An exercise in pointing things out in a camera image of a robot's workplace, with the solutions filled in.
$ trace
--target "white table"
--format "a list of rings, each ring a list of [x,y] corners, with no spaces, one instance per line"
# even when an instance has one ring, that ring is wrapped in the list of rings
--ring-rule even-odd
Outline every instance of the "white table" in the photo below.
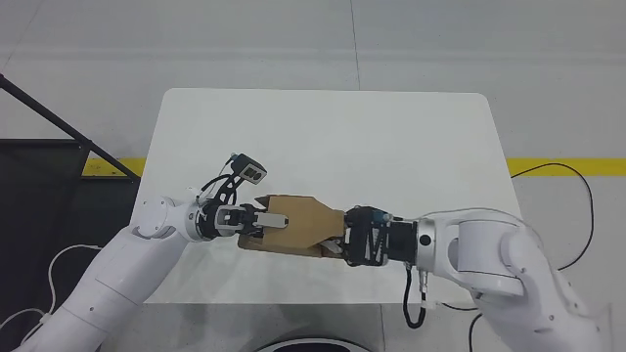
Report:
[[[406,217],[468,206],[519,215],[484,97],[478,94],[172,89],[161,105],[137,203],[191,200],[230,153],[268,170],[239,202],[267,194],[314,196]],[[400,303],[405,271],[237,248],[236,239],[190,244],[149,303]],[[466,302],[438,278],[429,300]],[[417,289],[412,301],[419,301]]]

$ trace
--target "yellow floor line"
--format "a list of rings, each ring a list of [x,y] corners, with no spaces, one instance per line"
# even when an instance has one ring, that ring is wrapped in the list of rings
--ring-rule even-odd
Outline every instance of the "yellow floor line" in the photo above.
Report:
[[[144,166],[146,165],[146,159],[144,157],[127,157],[121,158],[121,161],[125,166],[130,168],[138,175],[142,175],[144,172]],[[581,174],[586,176],[626,176],[626,158],[541,158],[541,157],[510,157],[507,159],[509,165],[509,171],[511,175],[514,175],[520,171],[528,169],[533,166],[537,166],[548,162],[565,163]],[[82,174],[84,176],[122,176],[116,168],[105,162],[103,159],[93,158],[87,160],[85,169]],[[562,167],[545,167],[539,170],[535,170],[528,173],[529,176],[543,176],[543,177],[561,177],[574,175],[571,171]]]

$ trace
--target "concrete floor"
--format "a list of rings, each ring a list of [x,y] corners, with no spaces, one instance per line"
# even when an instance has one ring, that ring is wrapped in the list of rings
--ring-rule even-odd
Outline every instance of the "concrete floor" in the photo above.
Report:
[[[479,92],[506,156],[624,157],[624,29],[624,0],[0,0],[0,68],[118,157],[147,154],[172,87]],[[0,94],[0,138],[60,136]],[[623,350],[626,179],[590,183],[596,240],[567,276],[592,308],[611,304]],[[588,232],[580,182],[515,188],[551,260],[573,257]],[[147,306],[105,349],[250,350],[320,331],[377,351],[465,351],[471,318],[439,309],[411,331],[397,306]],[[484,323],[475,346],[507,350]]]

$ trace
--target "round base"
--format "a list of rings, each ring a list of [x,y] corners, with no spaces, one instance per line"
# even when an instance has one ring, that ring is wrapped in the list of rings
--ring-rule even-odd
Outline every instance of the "round base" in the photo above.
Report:
[[[256,352],[370,352],[348,341],[331,338],[298,338],[263,347]]]

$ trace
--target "cardboard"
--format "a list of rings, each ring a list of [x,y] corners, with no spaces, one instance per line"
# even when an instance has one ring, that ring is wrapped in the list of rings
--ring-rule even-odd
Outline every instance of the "cardboard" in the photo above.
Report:
[[[262,239],[240,236],[239,247],[310,257],[337,257],[319,243],[343,237],[343,211],[328,208],[313,197],[267,196],[257,201],[269,213],[287,216],[289,223],[285,229],[265,228]]]

